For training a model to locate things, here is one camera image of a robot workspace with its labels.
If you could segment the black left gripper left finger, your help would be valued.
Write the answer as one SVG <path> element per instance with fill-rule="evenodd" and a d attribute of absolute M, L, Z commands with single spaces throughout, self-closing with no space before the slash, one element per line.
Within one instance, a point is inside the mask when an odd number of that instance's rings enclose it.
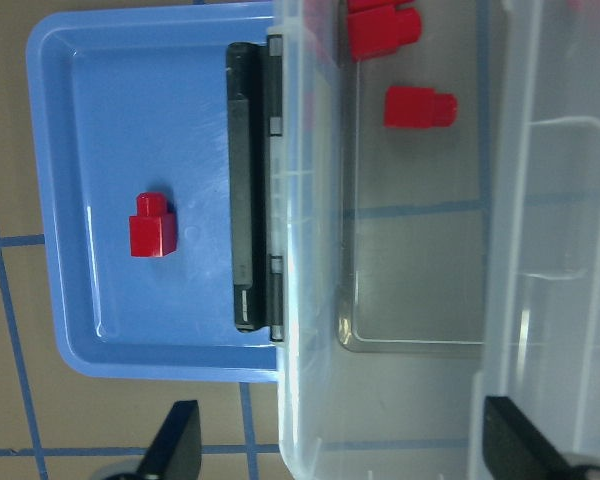
<path fill-rule="evenodd" d="M 201 471 L 201 420 L 197 400 L 171 407 L 140 462 L 140 479 L 193 479 Z"/>

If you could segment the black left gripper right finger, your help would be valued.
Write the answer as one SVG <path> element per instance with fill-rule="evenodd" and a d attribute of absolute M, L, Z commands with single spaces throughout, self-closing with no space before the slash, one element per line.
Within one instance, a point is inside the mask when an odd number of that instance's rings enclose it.
<path fill-rule="evenodd" d="M 595 465 L 570 465 L 516 404 L 486 396 L 482 455 L 493 479 L 597 479 Z"/>

